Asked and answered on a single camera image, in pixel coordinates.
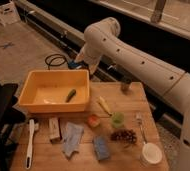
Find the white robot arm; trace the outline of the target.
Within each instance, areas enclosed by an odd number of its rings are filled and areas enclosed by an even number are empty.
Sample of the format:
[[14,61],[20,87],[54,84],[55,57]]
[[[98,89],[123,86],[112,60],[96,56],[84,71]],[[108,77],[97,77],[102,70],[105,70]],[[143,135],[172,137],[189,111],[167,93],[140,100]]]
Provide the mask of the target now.
[[95,72],[107,56],[142,81],[183,115],[180,150],[175,171],[190,171],[190,73],[142,52],[118,38],[121,26],[107,17],[86,27],[85,44],[76,57]]

